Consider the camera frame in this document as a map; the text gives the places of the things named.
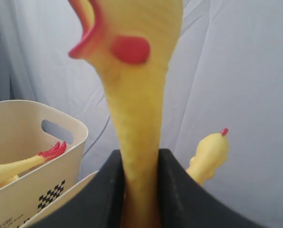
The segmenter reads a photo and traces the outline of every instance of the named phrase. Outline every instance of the basket handle hole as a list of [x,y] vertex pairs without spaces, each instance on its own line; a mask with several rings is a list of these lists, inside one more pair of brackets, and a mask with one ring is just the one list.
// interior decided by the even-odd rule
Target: basket handle hole
[[74,141],[74,136],[72,135],[72,133],[49,120],[43,120],[41,122],[41,128],[45,133],[66,142],[68,145],[71,145]]

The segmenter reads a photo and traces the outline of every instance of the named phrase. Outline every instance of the beige plastic basket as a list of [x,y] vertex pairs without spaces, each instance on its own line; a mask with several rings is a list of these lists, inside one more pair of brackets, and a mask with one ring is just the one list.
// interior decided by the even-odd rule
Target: beige plastic basket
[[73,142],[66,140],[63,155],[20,174],[0,189],[0,228],[20,227],[76,184],[88,136],[83,123],[44,104],[23,100],[0,102],[0,164],[48,150],[56,142],[65,141],[61,138],[67,133],[72,135]]
[[29,226],[35,224],[36,222],[42,220],[44,217],[50,215],[57,209],[61,208],[64,204],[66,204],[69,200],[71,200],[75,195],[77,195],[97,174],[98,171],[95,171],[83,178],[76,185],[71,187],[68,191],[66,191],[62,196],[56,199],[53,203],[48,205],[45,209],[43,209],[40,213],[34,215],[28,222],[26,222],[20,228],[28,228]]

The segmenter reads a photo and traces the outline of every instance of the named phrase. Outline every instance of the small rubber chicken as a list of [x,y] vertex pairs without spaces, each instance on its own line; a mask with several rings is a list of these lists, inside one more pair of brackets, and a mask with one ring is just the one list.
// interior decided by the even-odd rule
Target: small rubber chicken
[[44,162],[50,161],[66,151],[66,142],[57,142],[54,147],[45,152],[39,152],[31,158],[8,164],[0,164],[0,188],[18,178],[18,174]]
[[203,138],[197,146],[196,155],[190,160],[187,173],[199,185],[214,177],[215,170],[227,159],[229,143],[228,129],[213,133]]
[[69,56],[97,71],[120,142],[124,228],[158,227],[157,164],[165,77],[182,0],[69,0],[83,28]]

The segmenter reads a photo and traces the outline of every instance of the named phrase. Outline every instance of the white curtain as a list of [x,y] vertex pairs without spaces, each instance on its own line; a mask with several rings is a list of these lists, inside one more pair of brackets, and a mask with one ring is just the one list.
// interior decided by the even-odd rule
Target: white curtain
[[[83,178],[118,148],[94,69],[70,59],[81,35],[66,0],[0,0],[14,93],[83,121]],[[170,63],[161,147],[184,167],[206,135],[229,128],[227,162],[205,188],[267,227],[283,228],[283,0],[186,0]]]

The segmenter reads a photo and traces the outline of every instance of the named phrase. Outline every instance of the black checkered print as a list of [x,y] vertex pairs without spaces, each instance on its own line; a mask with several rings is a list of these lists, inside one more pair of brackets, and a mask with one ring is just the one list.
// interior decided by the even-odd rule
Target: black checkered print
[[65,184],[65,182],[66,181],[63,180],[60,185],[56,185],[54,189],[47,191],[46,195],[39,197],[38,212],[40,212],[43,208],[45,208],[61,195],[64,190],[63,185]]

